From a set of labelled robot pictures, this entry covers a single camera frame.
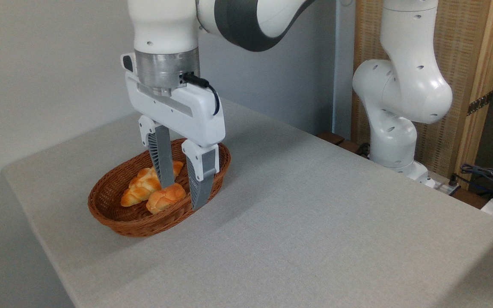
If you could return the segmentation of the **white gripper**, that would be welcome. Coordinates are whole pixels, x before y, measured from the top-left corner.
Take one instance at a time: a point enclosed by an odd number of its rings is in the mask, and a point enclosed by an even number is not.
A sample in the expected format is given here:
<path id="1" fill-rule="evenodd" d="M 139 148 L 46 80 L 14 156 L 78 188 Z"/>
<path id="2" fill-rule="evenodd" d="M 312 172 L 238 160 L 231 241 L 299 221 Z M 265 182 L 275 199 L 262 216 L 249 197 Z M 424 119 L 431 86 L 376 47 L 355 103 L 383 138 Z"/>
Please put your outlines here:
<path id="1" fill-rule="evenodd" d="M 215 94 L 190 83 L 172 90 L 170 96 L 156 95 L 139 81 L 135 56 L 130 53 L 121 58 L 129 99 L 143 114 L 138 120 L 142 143 L 148 148 L 161 187 L 175 183 L 170 129 L 187 138 L 182 152 L 187 159 L 192 209 L 202 208 L 211 195 L 214 175 L 220 171 L 216 144 L 226 134 L 223 107 L 216 114 Z"/>

